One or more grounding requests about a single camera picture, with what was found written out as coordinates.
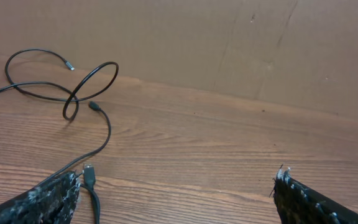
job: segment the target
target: black cable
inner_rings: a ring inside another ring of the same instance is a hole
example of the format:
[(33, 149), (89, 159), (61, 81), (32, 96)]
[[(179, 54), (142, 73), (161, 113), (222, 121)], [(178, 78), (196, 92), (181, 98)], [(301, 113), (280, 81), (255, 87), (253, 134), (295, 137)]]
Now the black cable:
[[(95, 97), (95, 96), (98, 96), (99, 94), (101, 94), (102, 92), (106, 91), (111, 85), (112, 83), (115, 81), (115, 79), (117, 78), (117, 75), (118, 75), (118, 64), (116, 62), (105, 62), (101, 65), (99, 65), (98, 67), (96, 67), (92, 72), (90, 72), (87, 76), (85, 76), (84, 79), (82, 79), (82, 81), (77, 85), (77, 87), (73, 90), (73, 91), (70, 91), (68, 89), (66, 89), (65, 87), (59, 85), (59, 84), (56, 84), (56, 83), (51, 83), (51, 82), (22, 82), (22, 83), (14, 83), (12, 81), (12, 78), (11, 76), (9, 75), (9, 71), (8, 71), (8, 68), (9, 68), (9, 64), (11, 62), (11, 60), (23, 53), (23, 52), (28, 52), (28, 51), (43, 51), (43, 52), (47, 52), (47, 53), (50, 53), (50, 54), (53, 54), (55, 56), (57, 56), (58, 58), (60, 58), (64, 63), (65, 65), (70, 69), (70, 70), (74, 70), (74, 67), (67, 61), (65, 60), (62, 56), (60, 56), (59, 54), (56, 54), (55, 52), (52, 52), (50, 50), (44, 50), (44, 49), (26, 49), (26, 50), (21, 50), (21, 51), (18, 51), (16, 53), (14, 53), (11, 57), (9, 57), (9, 59), (7, 60), (6, 64), (5, 64), (5, 75), (6, 75), (6, 78), (8, 80), (8, 82), (10, 83), (9, 86), (5, 86), (5, 87), (2, 87), (0, 88), (0, 93), (10, 89), (10, 88), (15, 88), (16, 90), (18, 90), (19, 92), (23, 93), (23, 94), (28, 94), (28, 95), (31, 95), (31, 96), (34, 96), (34, 97), (37, 97), (37, 98), (41, 98), (41, 99), (45, 99), (45, 100), (53, 100), (53, 101), (64, 101), (65, 102), (65, 105), (63, 107), (63, 117), (66, 119), (66, 120), (69, 120), (69, 121), (72, 121), (74, 120), (77, 112), (78, 112), (78, 107), (79, 107), (79, 103), (80, 101), (84, 101), (84, 100), (88, 100), (92, 97)], [(76, 93), (78, 92), (78, 90), (96, 73), (98, 72), (100, 69), (102, 69), (103, 67), (107, 66), (107, 65), (115, 65), (116, 66), (116, 71), (114, 73), (114, 76), (113, 78), (111, 79), (111, 81), (107, 84), (107, 86), (105, 86), (102, 90), (98, 91), (97, 93), (95, 94), (92, 94), (90, 96), (86, 96), (84, 98), (80, 98), (78, 99), (76, 97)], [(35, 94), (35, 93), (32, 93), (32, 92), (29, 92), (29, 91), (26, 91), (26, 90), (23, 90), (20, 88), (20, 86), (23, 86), (23, 85), (51, 85), (51, 86), (55, 86), (67, 93), (70, 94), (70, 96), (68, 97), (68, 99), (61, 99), (61, 98), (53, 98), (53, 97), (49, 97), (49, 96), (42, 96), (42, 95), (38, 95), (38, 94)], [(67, 108), (68, 108), (68, 105), (71, 103), (71, 102), (75, 102), (75, 110), (74, 110), (74, 113), (72, 114), (71, 117), (68, 117), (67, 116)], [(100, 151), (102, 151), (102, 149), (104, 147), (106, 147), (107, 143), (109, 142), (110, 140), (110, 135), (111, 135), (111, 123), (110, 123), (110, 120), (109, 120), (109, 117), (108, 115), (106, 114), (106, 112), (104, 112), (95, 102), (90, 102), (89, 103), (89, 107), (92, 109), (92, 110), (95, 110), (95, 111), (99, 111), (105, 118), (106, 118), (106, 122), (107, 122), (107, 126), (108, 126), (108, 136), (105, 140), (105, 142), (97, 149), (91, 151), (91, 152), (88, 152), (74, 160), (72, 160), (71, 162), (69, 162), (67, 165), (65, 165), (64, 167), (62, 167), (60, 170), (56, 171), (54, 174), (50, 175), (49, 177), (47, 177), (45, 180), (41, 181), (38, 185), (42, 184), (42, 183), (45, 183), (46, 181), (49, 181), (50, 179), (54, 178), (55, 176), (57, 176), (58, 174), (61, 174), (62, 172), (64, 172), (65, 170), (67, 170), (68, 168), (70, 168), (73, 164), (81, 161), (82, 159), (84, 158), (87, 158), (89, 156), (93, 156), (97, 153), (99, 153)], [(99, 198), (98, 196), (96, 195), (96, 192), (89, 188), (88, 186), (86, 185), (81, 185), (82, 187), (84, 187), (85, 189), (87, 189), (91, 196), (92, 196), (92, 199), (94, 201), (94, 215), (95, 215), (95, 223), (96, 224), (99, 224), (99, 217), (100, 217), (100, 201), (99, 201)]]

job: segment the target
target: wall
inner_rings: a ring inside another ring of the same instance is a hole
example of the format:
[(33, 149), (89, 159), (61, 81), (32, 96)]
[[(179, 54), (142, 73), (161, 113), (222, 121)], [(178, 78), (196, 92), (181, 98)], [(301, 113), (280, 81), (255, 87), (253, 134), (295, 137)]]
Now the wall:
[(358, 0), (0, 0), (0, 54), (28, 47), (358, 118)]

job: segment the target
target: wooden surface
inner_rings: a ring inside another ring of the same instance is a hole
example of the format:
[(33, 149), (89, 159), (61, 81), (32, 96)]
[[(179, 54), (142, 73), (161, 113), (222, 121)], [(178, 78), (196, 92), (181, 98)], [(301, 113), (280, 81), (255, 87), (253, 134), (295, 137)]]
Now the wooden surface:
[[(15, 59), (13, 79), (73, 89), (87, 74), (39, 57), (50, 63)], [(0, 87), (6, 60), (0, 56)], [(78, 96), (110, 78), (97, 74)], [(283, 162), (295, 179), (358, 212), (356, 120), (129, 77), (94, 100), (113, 125), (107, 147), (88, 160), (101, 223), (280, 223), (269, 193)], [(15, 90), (0, 94), (0, 203), (103, 143), (99, 114), (82, 103), (68, 124), (62, 107)], [(92, 223), (86, 192), (73, 223)]]

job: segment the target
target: looped black cable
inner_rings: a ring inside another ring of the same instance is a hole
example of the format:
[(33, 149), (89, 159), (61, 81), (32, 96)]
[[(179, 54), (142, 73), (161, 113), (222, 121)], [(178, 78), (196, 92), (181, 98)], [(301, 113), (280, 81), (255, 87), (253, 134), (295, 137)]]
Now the looped black cable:
[[(53, 100), (53, 101), (64, 101), (65, 102), (65, 105), (63, 107), (63, 117), (66, 119), (66, 120), (69, 120), (69, 121), (72, 121), (74, 120), (77, 112), (78, 112), (78, 108), (79, 108), (79, 102), (80, 101), (84, 101), (84, 100), (88, 100), (92, 97), (95, 97), (95, 96), (98, 96), (99, 94), (101, 94), (102, 92), (106, 91), (111, 85), (112, 83), (115, 81), (115, 79), (117, 78), (117, 75), (118, 75), (118, 64), (116, 62), (105, 62), (101, 65), (99, 65), (98, 67), (96, 67), (92, 72), (90, 72), (87, 76), (84, 77), (84, 79), (82, 79), (82, 81), (77, 85), (77, 87), (73, 90), (73, 91), (70, 91), (68, 89), (66, 89), (65, 87), (59, 85), (59, 84), (56, 84), (56, 83), (52, 83), (52, 82), (43, 82), (43, 81), (39, 81), (39, 82), (21, 82), (21, 83), (14, 83), (11, 76), (9, 75), (9, 71), (8, 71), (8, 68), (9, 68), (9, 64), (11, 62), (11, 60), (23, 53), (23, 52), (28, 52), (28, 51), (42, 51), (42, 52), (47, 52), (47, 53), (50, 53), (50, 54), (53, 54), (55, 56), (57, 56), (58, 58), (60, 58), (64, 63), (65, 65), (70, 69), (70, 70), (74, 70), (74, 67), (66, 60), (64, 59), (62, 56), (60, 56), (59, 54), (56, 54), (55, 52), (52, 52), (50, 50), (44, 50), (44, 49), (25, 49), (25, 50), (20, 50), (16, 53), (14, 53), (11, 57), (9, 57), (9, 59), (7, 60), (6, 64), (5, 64), (5, 75), (6, 75), (6, 78), (8, 80), (8, 82), (10, 83), (9, 86), (5, 86), (5, 87), (2, 87), (0, 88), (0, 93), (10, 89), (10, 88), (15, 88), (16, 90), (18, 90), (19, 92), (23, 93), (23, 94), (28, 94), (30, 96), (34, 96), (34, 97), (37, 97), (37, 98), (41, 98), (41, 99), (45, 99), (45, 100)], [(86, 96), (84, 98), (80, 98), (78, 99), (77, 96), (76, 96), (76, 93), (78, 92), (78, 90), (96, 73), (98, 72), (100, 69), (102, 69), (103, 67), (107, 66), (107, 65), (115, 65), (116, 66), (116, 71), (114, 73), (114, 76), (113, 78), (111, 79), (111, 81), (107, 84), (107, 86), (105, 86), (102, 90), (98, 91), (97, 93), (95, 94), (92, 94), (90, 96)], [(35, 93), (32, 93), (30, 91), (27, 91), (27, 90), (23, 90), (20, 86), (23, 86), (23, 85), (51, 85), (51, 86), (54, 86), (54, 87), (57, 87), (65, 92), (67, 92), (68, 94), (70, 94), (70, 96), (67, 98), (67, 99), (61, 99), (61, 98), (53, 98), (53, 97), (49, 97), (49, 96), (42, 96), (42, 95), (38, 95), (38, 94), (35, 94)], [(71, 102), (75, 102), (75, 110), (74, 110), (74, 113), (68, 117), (67, 116), (67, 108), (68, 108), (68, 105), (71, 103)], [(67, 165), (65, 165), (64, 167), (62, 167), (60, 170), (56, 171), (54, 174), (50, 175), (49, 177), (47, 177), (45, 180), (41, 181), (38, 185), (41, 185), (49, 180), (51, 180), (52, 178), (54, 178), (55, 176), (57, 176), (58, 174), (61, 174), (62, 172), (64, 172), (65, 170), (67, 170), (68, 168), (70, 168), (72, 165), (74, 165), (75, 163), (81, 161), (82, 159), (86, 158), (86, 157), (89, 157), (89, 156), (92, 156), (92, 155), (95, 155), (97, 153), (99, 153), (100, 151), (102, 151), (102, 149), (104, 147), (106, 147), (107, 143), (109, 142), (110, 140), (110, 135), (111, 135), (111, 123), (110, 123), (110, 120), (109, 120), (109, 117), (108, 115), (106, 114), (106, 112), (104, 112), (95, 102), (90, 102), (89, 103), (89, 107), (92, 109), (92, 110), (95, 110), (97, 112), (100, 112), (106, 119), (106, 122), (107, 122), (107, 126), (108, 126), (108, 135), (107, 135), (107, 138), (105, 140), (105, 142), (97, 149), (91, 151), (91, 152), (88, 152), (74, 160), (72, 160), (71, 162), (69, 162)], [(94, 204), (95, 204), (95, 210), (94, 210), (94, 215), (95, 215), (95, 223), (96, 224), (99, 224), (99, 216), (100, 216), (100, 202), (99, 202), (99, 198), (98, 196), (96, 195), (96, 193), (92, 190), (92, 189), (89, 189), (87, 188), (86, 186), (84, 187), (86, 188), (90, 193), (91, 193), (91, 197), (92, 197), (92, 200), (94, 201)]]

